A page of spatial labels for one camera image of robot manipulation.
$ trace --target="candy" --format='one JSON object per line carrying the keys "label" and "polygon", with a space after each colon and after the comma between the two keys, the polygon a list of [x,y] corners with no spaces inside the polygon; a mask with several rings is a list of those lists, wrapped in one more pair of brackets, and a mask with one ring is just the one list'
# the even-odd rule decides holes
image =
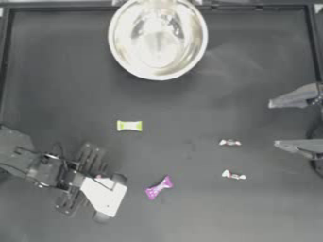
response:
{"label": "candy", "polygon": [[229,179],[234,179],[234,180],[245,180],[246,179],[246,177],[244,175],[232,174],[228,170],[222,171],[221,176],[224,178],[229,178]]}
{"label": "candy", "polygon": [[145,192],[146,192],[146,196],[149,200],[154,200],[156,196],[158,195],[158,193],[165,189],[165,188],[172,188],[173,187],[173,183],[170,181],[170,177],[165,176],[164,180],[153,187],[146,188]]}
{"label": "candy", "polygon": [[136,122],[128,122],[128,121],[120,121],[116,122],[116,130],[134,130],[134,131],[142,131],[142,121]]}
{"label": "candy", "polygon": [[241,142],[237,141],[237,140],[220,140],[218,141],[218,145],[220,146],[230,146],[230,147],[233,147],[233,146],[240,146]]}

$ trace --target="purple candy wrapper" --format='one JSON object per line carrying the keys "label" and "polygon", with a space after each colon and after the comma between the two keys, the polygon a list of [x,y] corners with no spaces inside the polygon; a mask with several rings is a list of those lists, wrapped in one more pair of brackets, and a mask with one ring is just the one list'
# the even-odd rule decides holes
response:
{"label": "purple candy wrapper", "polygon": [[170,181],[170,177],[165,176],[164,180],[153,187],[146,188],[145,192],[146,192],[146,196],[149,200],[154,200],[156,196],[158,195],[158,193],[165,189],[165,188],[172,188],[173,187],[173,183]]}

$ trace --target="stainless steel bowl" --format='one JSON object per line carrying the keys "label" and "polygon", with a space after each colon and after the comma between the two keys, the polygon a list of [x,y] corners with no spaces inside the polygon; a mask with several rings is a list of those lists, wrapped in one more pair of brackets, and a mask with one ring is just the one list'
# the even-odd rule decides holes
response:
{"label": "stainless steel bowl", "polygon": [[113,15],[106,38],[116,61],[132,75],[166,80],[198,62],[208,31],[186,0],[128,0]]}

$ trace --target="black tray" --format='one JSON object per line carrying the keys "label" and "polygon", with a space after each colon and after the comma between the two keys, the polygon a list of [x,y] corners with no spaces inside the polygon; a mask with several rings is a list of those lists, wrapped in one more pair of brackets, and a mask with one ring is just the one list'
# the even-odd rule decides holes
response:
{"label": "black tray", "polygon": [[[316,112],[266,108],[269,98],[321,80],[312,8],[200,10],[204,58],[166,82],[136,78],[113,60],[113,8],[5,10],[1,123],[29,133],[41,150],[55,141],[67,155],[83,141],[102,146],[110,171],[128,176],[128,194],[101,227],[82,213],[61,216],[50,192],[11,180],[1,187],[1,241],[320,238],[320,180],[301,158],[272,147],[274,139],[304,137]],[[117,119],[142,120],[142,133],[117,132]],[[241,148],[218,147],[220,138],[241,140]],[[246,181],[222,179],[226,168]],[[149,202],[144,188],[165,174],[174,188]]]}

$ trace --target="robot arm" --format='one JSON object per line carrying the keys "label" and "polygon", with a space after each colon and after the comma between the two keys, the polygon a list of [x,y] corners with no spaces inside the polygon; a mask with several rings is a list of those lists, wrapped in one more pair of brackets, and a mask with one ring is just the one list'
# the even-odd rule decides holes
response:
{"label": "robot arm", "polygon": [[104,176],[104,150],[85,144],[74,161],[50,153],[34,152],[27,135],[5,127],[0,129],[0,167],[37,187],[61,191],[55,208],[71,215],[78,207],[90,203],[94,219],[100,222],[116,216],[126,193],[126,179],[114,174]]}
{"label": "robot arm", "polygon": [[308,84],[294,91],[277,96],[268,101],[268,107],[276,108],[306,108],[321,102],[323,85],[318,83]]}

